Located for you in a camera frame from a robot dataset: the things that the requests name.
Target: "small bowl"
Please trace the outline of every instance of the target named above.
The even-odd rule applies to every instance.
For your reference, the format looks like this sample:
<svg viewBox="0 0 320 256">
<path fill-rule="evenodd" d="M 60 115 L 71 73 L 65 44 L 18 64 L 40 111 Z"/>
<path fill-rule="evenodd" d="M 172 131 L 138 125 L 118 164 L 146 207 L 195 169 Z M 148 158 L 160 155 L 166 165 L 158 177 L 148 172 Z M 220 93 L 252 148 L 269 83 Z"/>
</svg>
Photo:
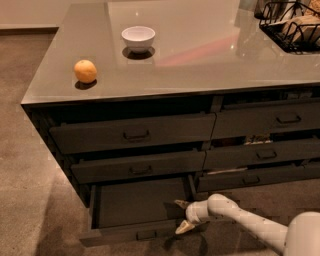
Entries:
<svg viewBox="0 0 320 256">
<path fill-rule="evenodd" d="M 135 26 L 122 31 L 121 36 L 127 47 L 134 53 L 147 52 L 153 43 L 156 32 L 152 28 Z"/>
</svg>

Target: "wire basket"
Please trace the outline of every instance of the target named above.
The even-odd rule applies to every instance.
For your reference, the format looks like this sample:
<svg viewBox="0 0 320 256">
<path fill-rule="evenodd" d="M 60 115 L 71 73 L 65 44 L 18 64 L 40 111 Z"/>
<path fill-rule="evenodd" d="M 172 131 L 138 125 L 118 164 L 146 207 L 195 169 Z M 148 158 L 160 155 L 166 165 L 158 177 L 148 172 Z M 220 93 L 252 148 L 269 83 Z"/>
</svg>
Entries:
<svg viewBox="0 0 320 256">
<path fill-rule="evenodd" d="M 299 24 L 297 20 L 302 19 L 301 16 L 313 21 Z M 319 17 L 319 12 L 299 2 L 269 2 L 264 7 L 259 27 L 285 52 L 318 53 L 320 51 Z"/>
</svg>

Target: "open drawer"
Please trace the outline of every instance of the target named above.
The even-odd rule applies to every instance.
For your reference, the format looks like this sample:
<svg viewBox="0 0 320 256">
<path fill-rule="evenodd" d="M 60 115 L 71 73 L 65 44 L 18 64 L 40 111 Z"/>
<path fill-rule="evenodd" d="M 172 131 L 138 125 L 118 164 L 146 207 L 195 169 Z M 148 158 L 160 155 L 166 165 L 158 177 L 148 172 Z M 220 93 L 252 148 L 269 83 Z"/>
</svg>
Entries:
<svg viewBox="0 0 320 256">
<path fill-rule="evenodd" d="M 204 170 L 221 170 L 274 162 L 320 157 L 317 137 L 271 143 L 212 148 L 206 152 Z"/>
<path fill-rule="evenodd" d="M 184 218 L 175 199 L 193 200 L 187 177 L 93 186 L 85 246 L 172 236 Z"/>
<path fill-rule="evenodd" d="M 280 167 L 249 169 L 227 173 L 217 173 L 199 177 L 197 192 L 217 191 L 249 186 L 260 186 L 289 181 L 320 178 L 320 165 L 313 168 L 286 165 Z"/>
</svg>

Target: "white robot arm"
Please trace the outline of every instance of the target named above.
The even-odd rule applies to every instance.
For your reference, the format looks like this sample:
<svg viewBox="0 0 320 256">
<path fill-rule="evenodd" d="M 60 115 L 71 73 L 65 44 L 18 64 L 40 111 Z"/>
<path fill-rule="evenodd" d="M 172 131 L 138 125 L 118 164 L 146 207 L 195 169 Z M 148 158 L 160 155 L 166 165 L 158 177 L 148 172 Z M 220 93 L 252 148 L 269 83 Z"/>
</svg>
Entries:
<svg viewBox="0 0 320 256">
<path fill-rule="evenodd" d="M 286 227 L 241 209 L 221 194 L 213 194 L 201 202 L 175 202 L 186 209 L 186 220 L 177 228 L 176 234 L 185 233 L 214 217 L 226 217 L 279 255 L 320 255 L 320 213 L 302 213 Z"/>
</svg>

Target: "gray carpet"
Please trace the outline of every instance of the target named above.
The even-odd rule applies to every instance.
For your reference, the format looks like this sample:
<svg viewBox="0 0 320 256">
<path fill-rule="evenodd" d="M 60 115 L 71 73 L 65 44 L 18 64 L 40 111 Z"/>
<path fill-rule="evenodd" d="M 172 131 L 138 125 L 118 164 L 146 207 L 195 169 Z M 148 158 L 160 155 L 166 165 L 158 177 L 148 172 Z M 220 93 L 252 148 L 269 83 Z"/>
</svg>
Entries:
<svg viewBox="0 0 320 256">
<path fill-rule="evenodd" d="M 85 248 L 88 210 L 19 103 L 52 35 L 0 36 L 0 255 L 275 255 L 229 221 L 203 233 Z M 287 225 L 320 211 L 320 180 L 223 191 L 242 208 Z"/>
</svg>

